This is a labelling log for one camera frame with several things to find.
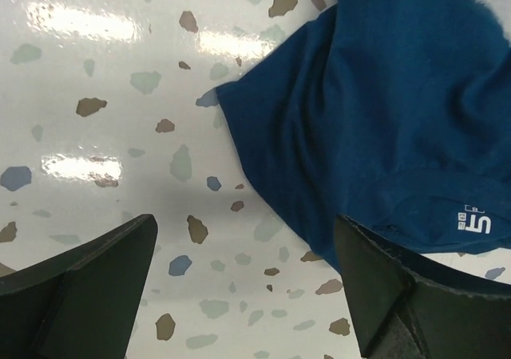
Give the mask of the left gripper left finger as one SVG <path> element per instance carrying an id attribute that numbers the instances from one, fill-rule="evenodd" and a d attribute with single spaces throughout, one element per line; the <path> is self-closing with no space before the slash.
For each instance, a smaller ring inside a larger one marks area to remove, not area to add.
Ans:
<path id="1" fill-rule="evenodd" d="M 123 358 L 156 245 L 139 215 L 1 278 L 3 358 Z"/>

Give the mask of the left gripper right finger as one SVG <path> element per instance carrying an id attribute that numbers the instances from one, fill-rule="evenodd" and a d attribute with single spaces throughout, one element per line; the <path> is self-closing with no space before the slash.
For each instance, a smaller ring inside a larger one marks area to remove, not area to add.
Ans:
<path id="1" fill-rule="evenodd" d="M 335 251 L 363 358 L 508 358 L 510 286 L 444 266 L 344 216 Z"/>

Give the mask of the blue mickey t-shirt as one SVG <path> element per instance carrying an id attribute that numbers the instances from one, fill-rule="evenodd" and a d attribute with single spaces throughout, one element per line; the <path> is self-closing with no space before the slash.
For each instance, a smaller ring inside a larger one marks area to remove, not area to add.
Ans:
<path id="1" fill-rule="evenodd" d="M 338 0 L 215 95 L 331 266 L 338 215 L 418 253 L 509 248 L 510 0 Z"/>

